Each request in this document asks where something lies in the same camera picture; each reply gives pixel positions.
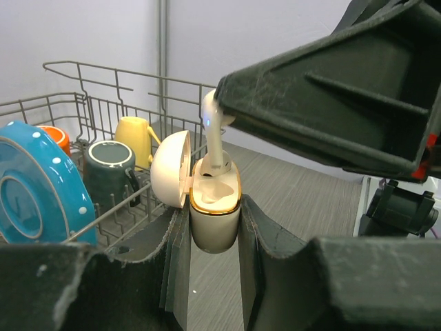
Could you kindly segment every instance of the gold trim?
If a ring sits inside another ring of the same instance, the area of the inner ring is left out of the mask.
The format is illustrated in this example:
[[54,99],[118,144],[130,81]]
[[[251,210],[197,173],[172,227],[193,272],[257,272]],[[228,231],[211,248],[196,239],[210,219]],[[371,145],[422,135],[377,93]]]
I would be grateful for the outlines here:
[[[196,166],[197,166],[198,162],[196,162],[196,164],[193,166],[193,170],[192,170],[193,177],[196,174]],[[193,197],[193,188],[190,188],[190,192],[189,192],[190,204],[192,205],[193,209],[195,209],[195,211],[200,212],[201,214],[209,214],[209,215],[229,215],[229,214],[232,214],[233,212],[237,211],[237,209],[239,209],[240,200],[242,199],[242,183],[240,182],[239,169],[237,168],[237,166],[234,162],[232,162],[232,164],[234,164],[234,167],[236,168],[236,174],[237,174],[237,180],[238,180],[238,186],[239,186],[239,196],[238,196],[237,204],[230,210],[208,210],[208,209],[199,207]]]

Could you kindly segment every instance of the polka dot plate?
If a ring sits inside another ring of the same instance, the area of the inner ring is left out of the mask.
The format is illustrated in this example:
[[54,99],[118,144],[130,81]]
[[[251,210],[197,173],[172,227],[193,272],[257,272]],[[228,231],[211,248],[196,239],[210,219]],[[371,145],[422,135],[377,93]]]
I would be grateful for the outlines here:
[[[0,232],[8,243],[59,243],[95,211],[73,161],[42,129],[0,128]],[[92,228],[78,238],[96,244]]]

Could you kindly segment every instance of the white charging case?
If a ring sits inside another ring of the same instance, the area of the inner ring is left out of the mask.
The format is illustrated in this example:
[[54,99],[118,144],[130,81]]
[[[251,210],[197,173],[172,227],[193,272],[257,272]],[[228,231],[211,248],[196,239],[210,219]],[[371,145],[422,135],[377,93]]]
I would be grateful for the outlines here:
[[202,159],[190,174],[189,131],[171,134],[156,151],[150,180],[156,197],[166,205],[182,208],[190,199],[191,229],[195,244],[217,254],[233,246],[238,232],[242,188],[236,164],[217,177],[200,174]]

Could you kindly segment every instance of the dish rack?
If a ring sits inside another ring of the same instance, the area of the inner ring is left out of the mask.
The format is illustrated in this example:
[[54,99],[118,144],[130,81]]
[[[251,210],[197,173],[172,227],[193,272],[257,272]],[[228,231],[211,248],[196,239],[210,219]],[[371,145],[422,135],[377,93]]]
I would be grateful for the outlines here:
[[[58,79],[61,75],[66,79],[77,81],[79,90],[0,103],[0,126],[11,120],[24,121],[33,126],[49,125],[63,129],[69,126],[71,158],[81,174],[86,148],[95,141],[113,139],[116,123],[123,116],[147,119],[161,141],[176,131],[189,130],[192,137],[191,166],[207,152],[202,131],[201,101],[206,92],[215,88],[214,86],[75,61],[47,62],[43,64],[43,68],[57,74]],[[123,86],[121,81],[139,81],[140,78],[144,82],[147,81],[147,85],[156,86],[157,92],[144,93],[145,96],[155,99],[154,106],[151,105],[151,99],[150,105],[149,102],[134,105],[123,100],[123,91],[133,92],[135,89]],[[181,94],[193,95],[188,96],[188,99],[169,96],[167,90],[171,83],[175,90],[181,91]],[[95,87],[95,90],[105,88],[105,97],[94,96],[94,92],[90,91],[92,87]],[[171,108],[186,111],[185,114],[188,113],[192,119],[170,115]],[[153,141],[152,155],[157,147],[156,142]],[[138,191],[130,194],[126,186],[127,198],[118,204],[113,200],[113,208],[104,213],[101,213],[99,205],[95,204],[96,219],[78,232],[71,232],[64,243],[76,241],[83,233],[96,228],[99,248],[111,252],[116,244],[160,215],[165,206],[153,195],[150,170],[141,168],[136,171],[136,177],[140,184]],[[141,203],[130,207],[130,201],[138,196],[141,198]]]

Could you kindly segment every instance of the white earbud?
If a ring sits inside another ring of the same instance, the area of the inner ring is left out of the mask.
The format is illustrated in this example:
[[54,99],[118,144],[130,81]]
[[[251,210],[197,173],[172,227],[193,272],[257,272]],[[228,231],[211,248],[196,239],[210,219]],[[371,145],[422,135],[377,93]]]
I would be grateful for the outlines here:
[[206,164],[202,168],[204,169],[204,174],[209,174],[213,177],[225,174],[231,169],[231,160],[224,160],[221,128],[233,123],[235,119],[234,116],[223,114],[222,109],[214,100],[215,91],[212,90],[207,93],[202,104],[203,125],[208,149],[208,157],[203,160]]

